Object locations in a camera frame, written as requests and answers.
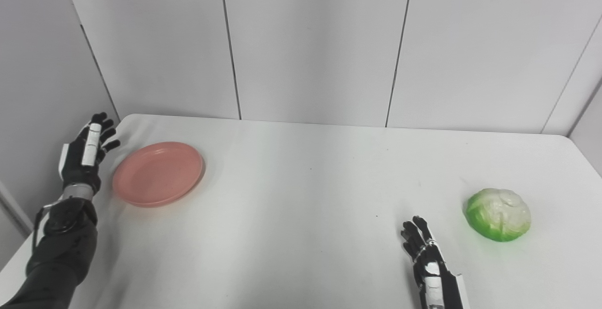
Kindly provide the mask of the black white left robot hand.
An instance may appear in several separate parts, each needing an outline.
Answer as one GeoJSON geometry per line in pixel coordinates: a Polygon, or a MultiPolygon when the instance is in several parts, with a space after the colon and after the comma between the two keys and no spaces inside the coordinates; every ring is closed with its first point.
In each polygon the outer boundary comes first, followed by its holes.
{"type": "Polygon", "coordinates": [[[75,140],[63,145],[58,170],[64,188],[86,184],[95,193],[99,191],[99,165],[108,152],[120,146],[120,140],[108,141],[116,133],[114,121],[107,113],[101,112],[92,116],[75,140]]]}

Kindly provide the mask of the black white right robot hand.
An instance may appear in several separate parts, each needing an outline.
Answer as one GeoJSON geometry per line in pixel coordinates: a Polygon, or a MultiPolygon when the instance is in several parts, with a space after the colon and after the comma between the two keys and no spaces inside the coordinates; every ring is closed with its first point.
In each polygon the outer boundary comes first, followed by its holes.
{"type": "Polygon", "coordinates": [[[412,260],[413,279],[419,289],[422,309],[468,309],[464,281],[447,267],[427,221],[415,215],[403,223],[400,236],[412,260]]]}

